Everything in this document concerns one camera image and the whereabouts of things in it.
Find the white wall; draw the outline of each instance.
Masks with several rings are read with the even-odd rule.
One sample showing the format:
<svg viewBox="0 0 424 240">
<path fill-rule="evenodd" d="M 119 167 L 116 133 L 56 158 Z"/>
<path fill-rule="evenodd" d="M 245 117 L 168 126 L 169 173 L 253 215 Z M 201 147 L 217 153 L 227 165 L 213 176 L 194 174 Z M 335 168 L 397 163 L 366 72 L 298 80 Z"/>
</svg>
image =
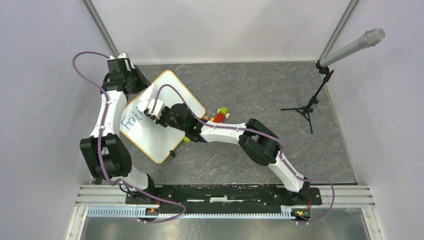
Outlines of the white wall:
<svg viewBox="0 0 424 240">
<path fill-rule="evenodd" d="M 93 0 L 133 62 L 316 60 L 349 0 Z"/>
<path fill-rule="evenodd" d="M 64 239 L 81 183 L 79 149 L 100 109 L 97 89 L 72 68 L 73 56 L 110 54 L 80 0 L 2 1 L 0 7 L 0 239 Z M 100 56 L 77 65 L 98 82 Z"/>
<path fill-rule="evenodd" d="M 422 0 L 361 1 L 335 50 L 377 27 L 386 39 L 330 66 L 331 99 L 388 240 L 423 239 L 423 23 Z"/>
</svg>

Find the floor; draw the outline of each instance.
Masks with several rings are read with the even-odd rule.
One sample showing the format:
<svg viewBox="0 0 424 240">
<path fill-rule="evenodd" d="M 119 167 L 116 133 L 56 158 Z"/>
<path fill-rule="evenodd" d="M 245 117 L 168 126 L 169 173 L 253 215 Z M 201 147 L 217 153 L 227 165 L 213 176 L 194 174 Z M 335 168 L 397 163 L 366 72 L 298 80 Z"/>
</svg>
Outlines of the floor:
<svg viewBox="0 0 424 240">
<path fill-rule="evenodd" d="M 322 83 L 313 62 L 158 64 L 141 65 L 140 69 L 150 81 L 165 70 L 173 71 L 203 104 L 209 117 L 225 106 L 231 114 L 225 123 L 258 119 L 284 141 L 288 160 L 307 178 L 355 182 L 325 90 L 318 95 L 320 103 L 311 114 L 314 134 L 300 114 L 280 111 L 307 104 Z M 125 136 L 121 138 L 133 165 L 151 175 L 155 184 L 281 183 L 268 167 L 254 163 L 238 145 L 182 142 L 175 158 L 156 164 Z"/>
<path fill-rule="evenodd" d="M 313 208 L 320 216 L 325 209 Z M 282 219 L 176 219 L 161 224 L 140 224 L 134 218 L 89 217 L 84 240 L 238 240 L 238 239 L 315 239 L 369 240 L 360 208 L 336 209 L 324 219 L 308 226 L 296 226 Z"/>
</svg>

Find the microphone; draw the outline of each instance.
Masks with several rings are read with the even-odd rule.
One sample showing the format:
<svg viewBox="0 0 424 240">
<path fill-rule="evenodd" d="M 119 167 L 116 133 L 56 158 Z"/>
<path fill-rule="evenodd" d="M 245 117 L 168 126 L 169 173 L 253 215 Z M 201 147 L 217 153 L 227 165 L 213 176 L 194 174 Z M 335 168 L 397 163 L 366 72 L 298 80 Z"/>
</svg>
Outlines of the microphone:
<svg viewBox="0 0 424 240">
<path fill-rule="evenodd" d="M 355 41 L 351 42 L 349 45 L 337 50 L 336 52 L 318 61 L 317 66 L 319 63 L 321 68 L 325 68 L 330 64 L 333 64 L 339 60 L 346 58 L 347 56 L 358 52 L 359 50 L 374 47 L 379 42 L 383 41 L 385 37 L 386 33 L 381 28 L 375 28 L 366 31 L 362 36 L 360 36 Z"/>
</svg>

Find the purple cable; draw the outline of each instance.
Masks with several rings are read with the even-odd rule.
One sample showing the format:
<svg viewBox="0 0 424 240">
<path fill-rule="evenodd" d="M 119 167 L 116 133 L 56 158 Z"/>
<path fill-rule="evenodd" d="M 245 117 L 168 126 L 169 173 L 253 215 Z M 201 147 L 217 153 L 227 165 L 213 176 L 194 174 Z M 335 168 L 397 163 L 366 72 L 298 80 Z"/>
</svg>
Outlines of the purple cable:
<svg viewBox="0 0 424 240">
<path fill-rule="evenodd" d="M 92 81 L 91 79 L 89 79 L 88 77 L 84 76 L 77 68 L 77 66 L 75 65 L 75 60 L 77 59 L 77 57 L 83 55 L 83 54 L 95 54 L 95 55 L 99 55 L 99 56 L 103 56 L 107 59 L 109 59 L 109 56 L 99 53 L 99 52 L 95 52 L 95 51 L 82 51 L 80 53 L 78 53 L 77 55 L 75 55 L 72 59 L 72 66 L 73 69 L 75 70 L 75 72 L 84 80 L 86 80 L 87 82 L 89 82 L 90 84 L 92 84 L 93 86 L 95 86 L 96 88 L 98 88 L 101 93 L 104 94 L 104 96 L 106 97 L 106 102 L 109 102 L 109 95 L 106 93 L 106 91 L 99 86 L 97 83 L 95 83 L 94 81 Z M 104 111 L 103 111 L 103 115 L 101 116 L 101 121 L 100 121 L 100 126 L 104 126 L 105 124 L 105 120 L 106 120 L 106 114 L 108 113 L 108 109 L 109 109 L 109 104 L 106 103 L 105 107 L 104 107 Z M 111 179 L 109 178 L 108 172 L 106 171 L 105 168 L 105 163 L 103 162 L 103 156 L 102 156 L 102 135 L 103 135 L 103 129 L 100 128 L 100 130 L 98 131 L 98 140 L 97 140 L 97 153 L 98 153 L 98 160 L 100 162 L 100 167 L 101 170 L 103 172 L 104 178 L 106 179 L 107 183 L 109 183 L 109 185 L 111 186 L 115 186 L 116 184 L 123 184 L 124 186 L 126 186 L 129 189 L 136 189 L 138 192 L 152 198 L 158 201 L 162 201 L 164 203 L 168 203 L 168 204 L 173 204 L 173 205 L 177 205 L 182 207 L 182 212 L 180 212 L 179 214 L 175 215 L 175 216 L 171 216 L 165 219 L 161 219 L 161 220 L 157 220 L 157 221 L 144 221 L 145 224 L 158 224 L 158 223 L 164 223 L 173 219 L 178 218 L 179 216 L 183 215 L 186 212 L 186 207 L 184 205 L 182 205 L 181 203 L 178 202 L 174 202 L 174 201 L 169 201 L 157 196 L 153 196 L 152 194 L 145 192 L 135 186 L 132 186 L 130 184 L 128 184 L 127 182 L 123 181 L 122 179 L 118 179 L 115 182 L 112 182 Z"/>
<path fill-rule="evenodd" d="M 152 112 L 155 110 L 155 108 L 156 108 L 156 103 L 158 102 L 158 99 L 159 99 L 159 94 L 161 93 L 161 91 L 162 91 L 162 89 L 164 88 L 164 87 L 169 87 L 169 88 L 171 88 L 177 95 L 178 95 L 178 97 L 182 100 L 182 102 L 183 103 L 185 103 L 185 105 L 187 106 L 187 108 L 190 110 L 190 112 L 191 112 L 191 114 L 201 123 L 201 124 L 203 124 L 204 126 L 207 126 L 207 127 L 210 127 L 210 128 L 217 128 L 217 129 L 229 129 L 229 130 L 242 130 L 242 131 L 247 131 L 247 132 L 251 132 L 251 133 L 254 133 L 254 134 L 258 134 L 258 135 L 261 135 L 261 136 L 264 136 L 264 137 L 266 137 L 266 138 L 269 138 L 269 139 L 271 139 L 271 140 L 274 140 L 274 141 L 276 141 L 277 143 L 279 143 L 280 145 L 281 145 L 281 150 L 280 150 L 280 153 L 279 153 L 279 156 L 280 156 L 280 158 L 281 158 L 281 160 L 282 160 L 282 162 L 283 162 L 283 164 L 290 170 L 290 172 L 293 174 L 293 175 L 297 175 L 296 174 L 296 172 L 295 172 L 295 170 L 289 165 L 289 163 L 283 158 L 283 152 L 284 152 L 284 149 L 285 149 L 285 145 L 284 145 L 284 143 L 283 143 L 283 141 L 281 141 L 280 139 L 278 139 L 278 138 L 276 138 L 276 137 L 273 137 L 273 136 L 271 136 L 271 135 L 269 135 L 269 134 L 266 134 L 266 133 L 263 133 L 263 132 L 261 132 L 261 131 L 258 131 L 258 130 L 254 130 L 254 129 L 250 129 L 250 128 L 244 128 L 244 127 L 239 127 L 239 128 L 237 128 L 237 127 L 234 127 L 234 126 L 222 126 L 222 125 L 219 125 L 219 124 L 209 124 L 209 123 L 206 123 L 206 122 L 204 122 L 204 121 L 202 121 L 200 118 L 198 118 L 196 115 L 195 115 L 195 113 L 193 112 L 193 110 L 189 107 L 189 105 L 187 104 L 187 102 L 186 102 L 186 100 L 183 98 L 183 96 L 181 96 L 181 94 L 173 87 L 173 86 L 171 86 L 171 85 L 169 85 L 169 84 L 164 84 L 164 85 L 162 85 L 162 86 L 160 86 L 160 88 L 159 88 L 159 90 L 157 91 L 157 94 L 156 94 L 156 97 L 155 97 L 155 99 L 154 99 L 154 104 L 153 104 L 153 107 L 152 107 Z M 318 218 L 316 218 L 316 219 L 314 219 L 314 220 L 312 220 L 312 221 L 309 221 L 309 222 L 297 222 L 298 224 L 301 224 L 301 225 L 308 225 L 308 224 L 311 224 L 311 223 L 314 223 L 314 222 L 316 222 L 316 221 L 318 221 L 318 220 L 321 220 L 322 218 L 324 218 L 324 217 L 326 217 L 329 213 L 330 213 L 330 211 L 331 211 L 331 209 L 333 208 L 333 205 L 334 205 L 334 199 L 335 199 L 335 197 L 336 197 L 336 194 L 335 194 L 335 191 L 334 191 L 334 186 L 333 186 L 333 184 L 330 182 L 330 180 L 328 180 L 327 178 L 324 178 L 324 177 L 317 177 L 317 178 L 313 178 L 313 179 L 304 179 L 304 178 L 301 178 L 301 177 L 299 177 L 299 176 L 296 176 L 296 178 L 297 179 L 299 179 L 299 180 L 301 180 L 301 181 L 303 181 L 303 182 L 315 182 L 315 181 L 325 181 L 325 182 L 327 182 L 329 185 L 330 185 L 330 187 L 331 187 L 331 192 L 332 192 L 332 197 L 331 197 L 331 203 L 330 203 L 330 206 L 328 207 L 328 210 L 322 215 L 322 216 L 320 216 L 320 217 L 318 217 Z"/>
</svg>

